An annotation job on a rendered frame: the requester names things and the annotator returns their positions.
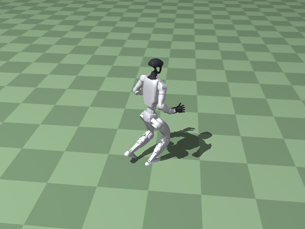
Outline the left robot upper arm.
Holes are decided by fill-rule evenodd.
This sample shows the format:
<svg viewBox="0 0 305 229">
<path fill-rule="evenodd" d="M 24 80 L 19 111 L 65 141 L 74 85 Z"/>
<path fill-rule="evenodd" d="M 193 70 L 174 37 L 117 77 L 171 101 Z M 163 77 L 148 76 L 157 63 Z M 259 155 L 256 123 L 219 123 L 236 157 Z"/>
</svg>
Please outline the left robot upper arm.
<svg viewBox="0 0 305 229">
<path fill-rule="evenodd" d="M 140 88 L 143 86 L 143 80 L 146 75 L 141 75 L 139 81 L 137 82 L 136 86 L 133 88 L 133 93 L 135 95 L 140 94 Z"/>
</svg>

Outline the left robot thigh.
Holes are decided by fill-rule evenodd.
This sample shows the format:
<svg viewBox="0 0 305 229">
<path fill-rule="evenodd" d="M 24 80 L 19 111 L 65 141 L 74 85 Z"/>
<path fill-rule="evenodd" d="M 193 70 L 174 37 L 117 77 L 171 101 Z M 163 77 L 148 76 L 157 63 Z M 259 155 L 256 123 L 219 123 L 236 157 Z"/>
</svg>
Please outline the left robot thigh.
<svg viewBox="0 0 305 229">
<path fill-rule="evenodd" d="M 140 118 L 144 121 L 144 119 L 143 119 L 143 112 L 140 114 Z M 154 137 L 154 127 L 153 127 L 152 125 L 146 123 L 145 121 L 144 121 L 144 123 L 145 123 L 145 125 L 146 125 L 146 127 L 147 127 L 147 129 L 148 129 L 148 132 L 146 133 L 145 136 L 146 136 L 149 140 L 151 140 L 151 139 L 153 139 L 153 137 Z"/>
</svg>

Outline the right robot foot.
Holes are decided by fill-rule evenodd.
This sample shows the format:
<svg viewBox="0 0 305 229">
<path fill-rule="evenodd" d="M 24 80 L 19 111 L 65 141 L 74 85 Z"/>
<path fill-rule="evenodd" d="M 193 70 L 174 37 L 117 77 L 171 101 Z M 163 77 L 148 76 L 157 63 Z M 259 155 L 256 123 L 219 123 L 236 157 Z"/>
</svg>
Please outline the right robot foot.
<svg viewBox="0 0 305 229">
<path fill-rule="evenodd" d="M 147 161 L 147 162 L 145 163 L 145 165 L 148 166 L 148 165 L 151 165 L 151 164 L 153 164 L 153 163 L 156 163 L 156 162 L 158 162 L 158 161 L 160 161 L 160 160 L 161 160 L 160 157 L 156 157 L 151 163 L 149 163 L 150 160 Z"/>
</svg>

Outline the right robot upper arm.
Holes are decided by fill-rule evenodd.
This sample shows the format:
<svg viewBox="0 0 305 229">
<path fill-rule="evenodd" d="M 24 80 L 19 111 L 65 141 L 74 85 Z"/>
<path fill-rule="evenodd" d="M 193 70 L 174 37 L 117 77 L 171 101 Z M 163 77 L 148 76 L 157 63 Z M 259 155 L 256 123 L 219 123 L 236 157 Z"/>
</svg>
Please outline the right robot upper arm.
<svg viewBox="0 0 305 229">
<path fill-rule="evenodd" d="M 159 90 L 157 108 L 159 110 L 163 110 L 162 109 L 162 104 L 164 104 L 165 95 L 166 95 L 166 91 L 167 91 L 167 85 L 165 83 L 159 81 L 157 88 Z"/>
</svg>

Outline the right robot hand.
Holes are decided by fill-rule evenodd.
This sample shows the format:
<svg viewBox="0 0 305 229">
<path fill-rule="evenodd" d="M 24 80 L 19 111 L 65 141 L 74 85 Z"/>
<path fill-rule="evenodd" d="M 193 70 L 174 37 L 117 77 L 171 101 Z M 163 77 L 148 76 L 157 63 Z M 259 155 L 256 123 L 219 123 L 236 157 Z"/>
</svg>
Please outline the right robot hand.
<svg viewBox="0 0 305 229">
<path fill-rule="evenodd" d="M 181 105 L 181 103 L 177 106 L 177 107 L 173 107 L 173 108 L 175 108 L 176 109 L 176 113 L 178 112 L 178 113 L 184 113 L 185 111 L 183 111 L 183 110 L 185 110 L 185 109 L 183 109 L 183 108 L 185 108 L 185 107 L 183 107 L 184 105 Z M 173 109 L 172 108 L 172 109 Z"/>
</svg>

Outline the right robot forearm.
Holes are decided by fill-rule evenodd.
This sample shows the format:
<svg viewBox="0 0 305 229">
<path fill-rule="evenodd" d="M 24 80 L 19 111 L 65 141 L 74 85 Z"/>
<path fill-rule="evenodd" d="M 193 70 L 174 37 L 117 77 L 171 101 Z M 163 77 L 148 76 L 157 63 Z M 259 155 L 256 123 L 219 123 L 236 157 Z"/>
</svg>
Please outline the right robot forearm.
<svg viewBox="0 0 305 229">
<path fill-rule="evenodd" d="M 169 108 L 166 104 L 162 104 L 162 111 L 164 113 L 167 113 L 167 114 L 173 114 L 173 113 L 176 113 L 176 109 L 175 108 Z"/>
</svg>

